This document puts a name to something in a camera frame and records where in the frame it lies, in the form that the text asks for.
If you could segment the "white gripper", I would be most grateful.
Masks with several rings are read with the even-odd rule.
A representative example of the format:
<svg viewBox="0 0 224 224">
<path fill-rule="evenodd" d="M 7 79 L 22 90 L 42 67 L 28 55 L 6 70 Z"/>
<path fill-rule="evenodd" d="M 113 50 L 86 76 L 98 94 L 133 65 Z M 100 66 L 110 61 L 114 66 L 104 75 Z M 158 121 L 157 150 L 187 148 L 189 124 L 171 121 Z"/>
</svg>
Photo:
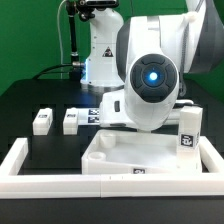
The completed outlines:
<svg viewBox="0 0 224 224">
<path fill-rule="evenodd" d="M 164 100 L 148 103 L 137 97 L 127 97 L 123 91 L 103 95 L 99 106 L 101 127 L 129 127 L 140 130 L 156 130 L 164 124 L 175 124 L 183 106 L 192 106 L 189 99 Z"/>
</svg>

